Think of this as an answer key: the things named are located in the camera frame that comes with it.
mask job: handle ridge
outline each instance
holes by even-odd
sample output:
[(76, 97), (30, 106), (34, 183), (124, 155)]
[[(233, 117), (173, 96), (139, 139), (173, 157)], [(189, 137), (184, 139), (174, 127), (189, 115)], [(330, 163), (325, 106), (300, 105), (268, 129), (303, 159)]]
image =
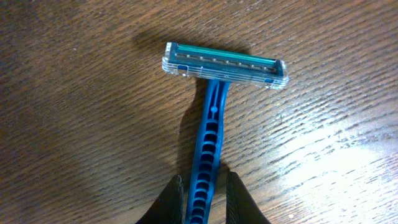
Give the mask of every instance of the handle ridge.
[(229, 83), (209, 80), (193, 158), (185, 224), (206, 224), (214, 195)]

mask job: razor handle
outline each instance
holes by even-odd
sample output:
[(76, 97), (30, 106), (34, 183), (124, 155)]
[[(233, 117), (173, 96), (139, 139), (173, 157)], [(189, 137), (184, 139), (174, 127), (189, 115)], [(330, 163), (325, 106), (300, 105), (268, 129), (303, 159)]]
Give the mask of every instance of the razor handle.
[(208, 80), (190, 179), (185, 224), (207, 224), (223, 145), (229, 82)]

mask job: blue plastic handle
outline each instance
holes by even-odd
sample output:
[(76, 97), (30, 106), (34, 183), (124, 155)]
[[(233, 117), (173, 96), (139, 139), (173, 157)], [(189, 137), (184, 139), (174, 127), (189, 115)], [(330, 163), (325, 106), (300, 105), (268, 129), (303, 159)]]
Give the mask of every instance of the blue plastic handle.
[(207, 224), (220, 166), (229, 83), (209, 80), (191, 171), (185, 224)]

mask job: wooden surface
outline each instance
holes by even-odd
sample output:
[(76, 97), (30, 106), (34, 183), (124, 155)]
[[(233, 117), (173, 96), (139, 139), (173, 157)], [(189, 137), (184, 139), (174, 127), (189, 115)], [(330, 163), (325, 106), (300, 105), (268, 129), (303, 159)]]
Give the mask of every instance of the wooden surface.
[(210, 223), (228, 169), (272, 223), (398, 223), (397, 21), (396, 1), (3, 1), (0, 222), (134, 223), (187, 179), (206, 82), (162, 71), (176, 41), (289, 68), (231, 86)]

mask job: black object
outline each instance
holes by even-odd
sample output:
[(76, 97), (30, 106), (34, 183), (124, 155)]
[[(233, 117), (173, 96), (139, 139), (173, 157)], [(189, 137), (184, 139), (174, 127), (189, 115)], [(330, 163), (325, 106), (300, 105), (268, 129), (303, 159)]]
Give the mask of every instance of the black object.
[[(175, 175), (137, 224), (181, 224), (182, 205), (182, 179), (179, 175)], [(226, 224), (243, 223), (271, 224), (257, 207), (239, 175), (235, 172), (228, 172)]]

